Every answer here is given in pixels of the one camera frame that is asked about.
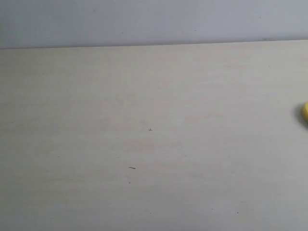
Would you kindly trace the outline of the yellow object at edge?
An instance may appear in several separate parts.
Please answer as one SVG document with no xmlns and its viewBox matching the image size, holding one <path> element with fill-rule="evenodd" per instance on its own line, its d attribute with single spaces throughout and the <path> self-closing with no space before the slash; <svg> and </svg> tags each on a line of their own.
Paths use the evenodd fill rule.
<svg viewBox="0 0 308 231">
<path fill-rule="evenodd" d="M 303 119 L 308 122 L 308 102 L 305 102 L 301 109 L 301 115 Z"/>
</svg>

